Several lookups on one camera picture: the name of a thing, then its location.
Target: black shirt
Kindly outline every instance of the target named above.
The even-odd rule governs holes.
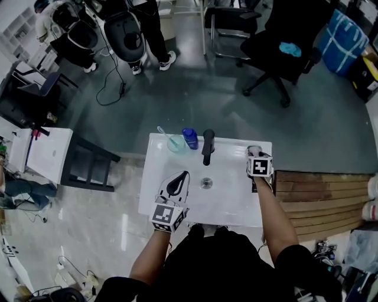
[[[284,249],[275,268],[260,259],[244,235],[217,231],[203,238],[192,227],[168,256],[152,286],[130,278],[105,281],[96,302],[105,301],[296,301],[294,287],[339,302],[341,284],[300,245]]]

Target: wooden board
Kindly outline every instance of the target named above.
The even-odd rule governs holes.
[[[330,174],[277,171],[276,180],[282,182],[367,182],[371,175]]]
[[[308,202],[281,202],[280,205],[285,212],[318,211],[324,209],[339,208],[342,206],[357,205],[370,201],[369,197],[358,196],[350,198],[333,199],[330,201],[308,201]]]
[[[300,226],[295,228],[295,232],[297,235],[305,235],[310,233],[317,233],[327,231],[329,229],[336,229],[341,228],[345,225],[353,224],[361,220],[361,217],[352,217],[340,221],[330,222],[328,224],[318,224],[318,225],[310,225],[310,226]]]
[[[339,208],[317,210],[317,211],[305,211],[305,212],[287,212],[286,215],[288,218],[298,219],[298,218],[307,218],[307,217],[318,217],[325,215],[332,215],[337,213],[344,213],[348,211],[360,210],[363,207],[363,203],[358,203],[356,205],[342,206]]]
[[[291,223],[293,224],[294,228],[307,227],[310,225],[327,224],[330,222],[341,221],[341,220],[349,219],[352,217],[358,217],[358,219],[360,219],[361,215],[362,215],[362,210],[358,209],[354,211],[326,215],[326,216],[291,219]]]
[[[304,202],[330,199],[341,199],[367,195],[367,188],[322,192],[277,192],[276,198],[281,202]]]
[[[349,225],[345,225],[345,226],[335,228],[335,229],[329,229],[329,230],[323,231],[323,232],[299,235],[298,240],[300,242],[304,242],[304,241],[309,241],[309,240],[324,239],[324,238],[327,238],[329,236],[337,235],[337,234],[358,228],[358,227],[362,226],[363,224],[364,224],[364,222],[361,220],[361,221],[357,221],[357,222],[354,222],[354,223],[349,224]]]
[[[367,188],[367,182],[280,182],[276,192],[337,191]]]

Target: blue bag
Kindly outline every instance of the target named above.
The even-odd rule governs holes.
[[[368,43],[369,39],[362,29],[336,9],[318,48],[327,68],[346,76],[348,69]]]

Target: person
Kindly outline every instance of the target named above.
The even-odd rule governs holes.
[[[164,37],[160,30],[160,17],[156,0],[130,0],[132,6],[130,11],[135,14],[141,23],[141,31],[146,38],[152,54],[159,61],[159,69],[166,71],[176,60],[174,51],[167,52]],[[142,72],[142,61],[129,63],[132,74],[137,75]]]
[[[37,182],[28,181],[25,179],[11,179],[5,180],[4,174],[4,161],[5,156],[0,155],[0,208],[4,209],[17,209],[25,200],[16,200],[13,202],[12,197],[19,194],[27,193],[32,198],[31,202],[27,202],[28,206],[21,208],[28,209],[29,211],[40,211],[49,204],[49,197],[55,197],[57,188],[52,184],[41,185]]]
[[[165,259],[170,233],[155,231],[135,260],[129,278],[104,282],[96,302],[296,301],[294,287],[328,302],[342,301],[341,284],[298,244],[284,210],[267,183],[255,177],[263,231],[275,268],[260,259],[244,235],[218,228],[204,238],[193,225]]]
[[[94,52],[71,42],[67,33],[53,21],[53,13],[63,3],[53,0],[37,0],[34,3],[34,11],[37,14],[35,22],[37,40],[49,42],[60,56],[72,64],[83,67],[85,73],[94,71],[98,67],[93,59]]]

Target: toothbrush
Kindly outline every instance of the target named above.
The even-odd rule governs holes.
[[[162,127],[158,126],[158,131],[161,133],[161,134],[164,134],[170,141],[171,143],[176,147],[176,148],[179,148],[179,145],[178,143],[176,143],[174,140],[172,140],[172,138],[170,138],[163,130]]]

